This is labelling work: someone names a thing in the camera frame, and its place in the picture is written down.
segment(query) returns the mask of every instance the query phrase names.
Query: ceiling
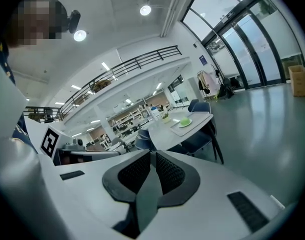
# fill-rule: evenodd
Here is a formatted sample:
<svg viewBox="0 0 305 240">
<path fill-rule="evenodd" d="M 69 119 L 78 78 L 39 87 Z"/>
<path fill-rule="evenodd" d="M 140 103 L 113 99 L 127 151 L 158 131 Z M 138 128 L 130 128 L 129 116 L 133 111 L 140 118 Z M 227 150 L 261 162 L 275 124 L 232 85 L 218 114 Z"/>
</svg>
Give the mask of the ceiling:
<svg viewBox="0 0 305 240">
<path fill-rule="evenodd" d="M 130 99 L 133 103 L 135 103 L 139 99 L 152 95 L 153 92 L 156 91 L 157 85 L 159 83 L 162 83 L 159 90 L 161 90 L 162 88 L 167 88 L 167 86 L 164 86 L 164 83 L 169 83 L 171 80 L 175 80 L 175 78 L 178 77 L 179 72 L 183 70 L 185 66 L 186 64 L 169 68 L 151 77 L 147 77 L 146 79 L 131 85 L 123 91 L 116 93 L 111 98 L 101 102 L 100 104 L 98 104 L 98 107 L 102 111 L 105 111 L 107 118 L 111 118 L 116 114 L 114 112 L 114 106 L 118 105 L 121 102 L 124 102 L 127 98 Z M 75 135 L 78 133 L 85 132 L 86 130 L 92 127 L 98 127 L 101 125 L 100 123 L 90 124 L 91 121 L 95 121 L 97 119 L 98 118 L 94 109 L 91 109 L 81 115 L 75 115 L 72 118 L 73 123 L 69 124 L 73 125 L 73 127 L 67 126 L 65 132 L 67 132 L 69 135 Z"/>
<path fill-rule="evenodd" d="M 73 88 L 72 85 L 82 88 L 89 81 L 97 77 L 98 75 L 107 72 L 103 67 L 102 63 L 105 64 L 111 69 L 112 67 L 122 63 L 118 51 L 116 49 L 105 53 L 104 55 L 96 58 L 94 61 L 85 66 L 82 70 L 78 71 L 70 79 L 67 78 L 67 82 L 64 83 L 60 91 L 55 94 L 52 100 L 49 103 L 50 107 L 60 107 L 56 105 L 56 102 L 64 103 L 67 101 L 74 93 L 77 92 L 77 89 Z"/>
<path fill-rule="evenodd" d="M 80 12 L 78 29 L 89 34 L 82 42 L 63 33 L 61 39 L 40 40 L 37 45 L 10 50 L 8 62 L 16 78 L 23 78 L 18 87 L 30 98 L 31 106 L 49 104 L 72 76 L 107 51 L 159 36 L 171 2 L 149 0 L 152 11 L 142 16 L 139 9 L 147 0 L 59 1 L 68 12 Z"/>
</svg>

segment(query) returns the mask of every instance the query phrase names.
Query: person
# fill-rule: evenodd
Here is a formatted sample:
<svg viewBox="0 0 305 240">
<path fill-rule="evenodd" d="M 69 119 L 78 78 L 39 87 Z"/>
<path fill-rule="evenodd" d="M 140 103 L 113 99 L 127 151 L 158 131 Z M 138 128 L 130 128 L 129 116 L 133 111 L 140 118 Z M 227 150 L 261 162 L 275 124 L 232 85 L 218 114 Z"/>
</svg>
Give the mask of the person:
<svg viewBox="0 0 305 240">
<path fill-rule="evenodd" d="M 41 39 L 59 38 L 68 28 L 67 11 L 58 0 L 20 2 L 10 17 L 3 35 L 0 36 L 0 65 L 9 80 L 16 85 L 14 74 L 8 64 L 9 48 L 36 45 Z M 29 138 L 23 114 L 15 126 L 12 139 L 26 143 L 36 151 Z"/>
</svg>

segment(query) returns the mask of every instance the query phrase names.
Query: black grille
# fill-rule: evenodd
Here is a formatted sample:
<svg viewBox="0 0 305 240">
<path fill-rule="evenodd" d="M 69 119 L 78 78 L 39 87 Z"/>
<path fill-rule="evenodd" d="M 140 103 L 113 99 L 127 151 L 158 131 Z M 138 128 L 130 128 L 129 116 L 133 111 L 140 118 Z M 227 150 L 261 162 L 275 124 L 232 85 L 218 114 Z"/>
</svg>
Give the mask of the black grille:
<svg viewBox="0 0 305 240">
<path fill-rule="evenodd" d="M 127 189 L 137 194 L 150 172 L 150 164 L 150 153 L 147 153 L 122 169 L 118 173 L 118 180 Z"/>
<path fill-rule="evenodd" d="M 256 232 L 269 222 L 243 193 L 235 192 L 228 194 L 227 197 L 252 232 Z"/>
<path fill-rule="evenodd" d="M 156 155 L 156 172 L 159 176 L 162 193 L 165 195 L 184 182 L 185 172 L 162 155 L 158 153 Z"/>
<path fill-rule="evenodd" d="M 69 179 L 72 179 L 72 178 L 75 178 L 75 177 L 78 177 L 78 176 L 81 176 L 81 175 L 84 175 L 84 174 L 85 173 L 83 171 L 76 170 L 76 171 L 61 174 L 60 177 L 63 181 L 65 181 L 65 180 L 69 180 Z"/>
</svg>

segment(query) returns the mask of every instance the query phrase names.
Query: metal railing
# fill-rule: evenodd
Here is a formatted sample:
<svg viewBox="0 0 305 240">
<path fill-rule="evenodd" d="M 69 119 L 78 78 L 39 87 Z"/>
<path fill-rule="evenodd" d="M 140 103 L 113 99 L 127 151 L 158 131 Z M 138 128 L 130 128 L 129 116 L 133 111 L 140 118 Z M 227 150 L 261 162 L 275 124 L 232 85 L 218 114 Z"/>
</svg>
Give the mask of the metal railing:
<svg viewBox="0 0 305 240">
<path fill-rule="evenodd" d="M 64 119 L 59 107 L 26 106 L 23 115 L 36 122 L 45 124 Z"/>
<path fill-rule="evenodd" d="M 112 81 L 118 81 L 118 78 L 128 75 L 133 70 L 141 70 L 143 66 L 164 60 L 167 57 L 174 55 L 182 55 L 178 46 L 169 46 L 157 50 L 147 52 L 137 57 L 124 61 L 110 70 L 96 76 L 94 79 L 86 83 L 80 90 L 76 91 L 60 108 L 63 117 L 66 117 L 71 110 L 79 107 L 84 101 L 95 95 L 97 92 L 110 85 Z"/>
</svg>

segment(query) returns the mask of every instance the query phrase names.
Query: hanging clothes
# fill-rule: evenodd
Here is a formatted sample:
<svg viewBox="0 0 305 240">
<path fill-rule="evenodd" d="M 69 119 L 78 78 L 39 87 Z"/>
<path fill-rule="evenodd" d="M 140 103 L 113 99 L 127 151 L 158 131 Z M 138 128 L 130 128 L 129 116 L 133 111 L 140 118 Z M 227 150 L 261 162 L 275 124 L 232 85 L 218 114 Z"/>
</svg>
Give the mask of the hanging clothes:
<svg viewBox="0 0 305 240">
<path fill-rule="evenodd" d="M 213 80 L 210 74 L 203 71 L 200 74 L 200 76 L 205 82 L 205 85 L 208 86 L 208 89 L 210 90 L 211 93 L 215 94 L 219 90 L 220 86 L 215 83 L 215 81 Z"/>
<path fill-rule="evenodd" d="M 203 73 L 204 72 L 201 72 L 201 74 L 199 75 L 199 79 L 201 81 L 201 84 L 202 84 L 203 88 L 205 89 L 207 87 L 207 83 L 206 83 L 206 81 L 205 81 L 205 79 L 203 77 Z"/>
<path fill-rule="evenodd" d="M 210 90 L 208 89 L 208 85 L 206 85 L 205 79 L 201 75 L 202 71 L 197 74 L 198 78 L 198 88 L 200 91 L 204 91 L 204 93 L 207 95 L 210 93 Z"/>
</svg>

